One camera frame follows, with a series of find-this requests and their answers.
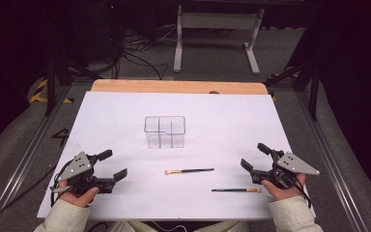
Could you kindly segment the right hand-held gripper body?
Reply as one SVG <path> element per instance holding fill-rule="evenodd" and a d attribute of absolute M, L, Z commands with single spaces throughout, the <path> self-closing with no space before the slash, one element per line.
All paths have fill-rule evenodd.
<path fill-rule="evenodd" d="M 297 175 L 300 173 L 319 175 L 320 171 L 297 157 L 291 152 L 263 150 L 263 153 L 272 158 L 271 170 L 262 171 L 250 168 L 253 184 L 260 184 L 267 180 L 280 189 L 289 189 L 296 185 Z"/>

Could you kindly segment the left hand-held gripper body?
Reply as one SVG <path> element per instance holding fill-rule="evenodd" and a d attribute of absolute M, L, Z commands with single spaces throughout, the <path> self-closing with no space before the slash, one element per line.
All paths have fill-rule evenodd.
<path fill-rule="evenodd" d="M 55 178 L 57 183 L 68 182 L 65 188 L 56 188 L 55 192 L 61 193 L 71 189 L 76 193 L 83 194 L 91 188 L 99 188 L 100 193 L 111 193 L 115 186 L 113 178 L 97 178 L 94 175 L 94 166 L 97 161 L 97 155 L 87 155 L 85 152 L 80 152 L 64 165 Z"/>

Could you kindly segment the black-handled makeup brush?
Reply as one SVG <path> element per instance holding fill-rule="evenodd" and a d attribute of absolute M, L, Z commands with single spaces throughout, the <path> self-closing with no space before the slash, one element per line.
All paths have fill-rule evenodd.
<path fill-rule="evenodd" d="M 194 168 L 194 169 L 181 169 L 181 170 L 165 170 L 165 175 L 181 174 L 181 173 L 193 173 L 193 172 L 208 172 L 214 171 L 214 168 Z"/>
<path fill-rule="evenodd" d="M 214 192 L 258 192 L 261 193 L 262 190 L 260 188 L 214 188 L 212 189 Z"/>

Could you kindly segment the clear plastic divided container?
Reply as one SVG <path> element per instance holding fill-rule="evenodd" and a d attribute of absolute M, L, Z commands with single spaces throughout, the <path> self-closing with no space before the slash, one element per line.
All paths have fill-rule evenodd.
<path fill-rule="evenodd" d="M 144 121 L 148 147 L 151 149 L 183 148 L 186 118 L 184 116 L 149 116 Z"/>

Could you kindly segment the person's right hand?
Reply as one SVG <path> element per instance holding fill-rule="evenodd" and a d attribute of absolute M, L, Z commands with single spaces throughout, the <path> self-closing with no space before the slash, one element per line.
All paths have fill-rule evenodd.
<path fill-rule="evenodd" d="M 275 201 L 284 200 L 295 196 L 302 196 L 302 192 L 295 187 L 281 189 L 276 187 L 268 180 L 263 180 L 261 184 L 269 192 L 269 194 L 273 196 Z"/>

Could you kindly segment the person's left hand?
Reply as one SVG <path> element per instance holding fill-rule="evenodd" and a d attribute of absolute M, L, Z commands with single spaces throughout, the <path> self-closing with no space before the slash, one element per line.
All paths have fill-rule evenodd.
<path fill-rule="evenodd" d="M 59 199 L 62 199 L 76 207 L 86 208 L 95 199 L 99 191 L 99 188 L 90 188 L 85 193 L 80 194 L 68 189 L 59 196 Z"/>

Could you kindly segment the black tripod stand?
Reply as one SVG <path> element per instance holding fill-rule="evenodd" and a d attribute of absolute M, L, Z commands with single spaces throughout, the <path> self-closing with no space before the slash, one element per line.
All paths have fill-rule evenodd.
<path fill-rule="evenodd" d="M 311 60 L 309 62 L 293 66 L 278 75 L 272 74 L 271 78 L 268 78 L 264 82 L 264 85 L 266 87 L 271 87 L 272 85 L 296 73 L 298 76 L 292 83 L 292 88 L 295 92 L 303 92 L 305 87 L 307 85 L 310 85 L 308 110 L 311 118 L 314 121 L 316 121 L 317 120 L 316 107 L 320 81 L 319 65 L 320 63 L 318 60 Z"/>
<path fill-rule="evenodd" d="M 45 77 L 47 79 L 47 104 L 45 112 L 46 116 L 49 116 L 56 106 L 56 79 L 59 79 L 62 85 L 71 85 L 72 83 L 71 72 L 68 70 L 68 67 L 74 68 L 78 72 L 90 77 L 91 79 L 101 79 L 101 76 L 95 74 L 92 71 L 89 71 L 83 66 L 78 65 L 73 60 L 65 56 L 51 56 L 47 60 L 45 73 Z"/>

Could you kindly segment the yellow and black floor tape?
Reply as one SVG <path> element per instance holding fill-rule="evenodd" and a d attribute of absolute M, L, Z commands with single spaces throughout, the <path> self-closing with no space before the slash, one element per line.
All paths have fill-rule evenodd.
<path fill-rule="evenodd" d="M 38 85 L 36 91 L 32 95 L 30 102 L 44 102 L 44 103 L 48 102 L 48 98 L 42 96 L 43 89 L 46 85 L 47 85 L 47 79 L 43 78 L 40 84 Z"/>

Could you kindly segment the white table sheet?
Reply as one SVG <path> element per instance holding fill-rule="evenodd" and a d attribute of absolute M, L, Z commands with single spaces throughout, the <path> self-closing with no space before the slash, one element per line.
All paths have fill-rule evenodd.
<path fill-rule="evenodd" d="M 151 149 L 144 132 L 149 116 L 184 116 L 183 148 Z M 261 189 L 241 159 L 268 170 L 272 160 L 259 143 L 289 151 L 290 144 L 268 95 L 133 94 L 89 92 L 78 110 L 61 164 L 79 152 L 112 157 L 95 166 L 99 178 L 128 175 L 90 207 L 93 220 L 255 220 L 269 218 L 271 196 L 212 189 Z M 165 175 L 165 170 L 214 171 Z"/>

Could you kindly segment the white metal stand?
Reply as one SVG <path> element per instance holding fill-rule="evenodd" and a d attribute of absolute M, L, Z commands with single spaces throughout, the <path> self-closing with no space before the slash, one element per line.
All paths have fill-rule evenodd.
<path fill-rule="evenodd" d="M 173 72 L 179 73 L 182 70 L 183 30 L 185 28 L 227 29 L 251 31 L 250 41 L 244 43 L 243 48 L 252 73 L 258 75 L 260 69 L 253 48 L 260 30 L 264 12 L 264 9 L 260 9 L 255 14 L 194 13 L 185 12 L 183 7 L 179 6 Z"/>

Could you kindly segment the aluminium floor rail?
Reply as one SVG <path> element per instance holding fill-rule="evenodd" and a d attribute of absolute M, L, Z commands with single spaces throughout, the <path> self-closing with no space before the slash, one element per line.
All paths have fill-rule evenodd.
<path fill-rule="evenodd" d="M 41 120 L 37 131 L 35 132 L 21 160 L 17 164 L 17 167 L 11 178 L 9 179 L 9 182 L 5 186 L 0 196 L 0 221 L 2 220 L 4 212 L 7 209 L 9 209 L 18 199 L 28 193 L 33 187 L 39 184 L 48 174 L 50 174 L 54 170 L 55 166 L 50 165 L 50 169 L 43 175 L 43 177 L 39 181 L 37 181 L 20 195 L 16 195 L 38 153 L 41 144 L 43 143 L 43 137 L 45 136 L 56 113 L 60 109 L 62 102 L 69 93 L 70 88 L 70 86 L 61 86 L 59 88 L 58 93 L 56 94 L 56 106 L 54 110 L 50 113 L 49 116 L 44 116 Z"/>
<path fill-rule="evenodd" d="M 306 121 L 310 126 L 313 134 L 316 136 L 319 147 L 322 150 L 322 160 L 324 166 L 332 180 L 335 191 L 339 197 L 342 208 L 344 209 L 354 232 L 369 232 L 368 228 L 362 218 L 357 204 L 352 197 L 348 185 L 339 170 L 339 167 L 333 157 L 333 153 L 328 145 L 328 142 L 322 132 L 322 129 L 317 121 L 315 121 L 308 109 L 308 100 L 303 92 L 295 93 L 300 108 L 306 117 Z"/>

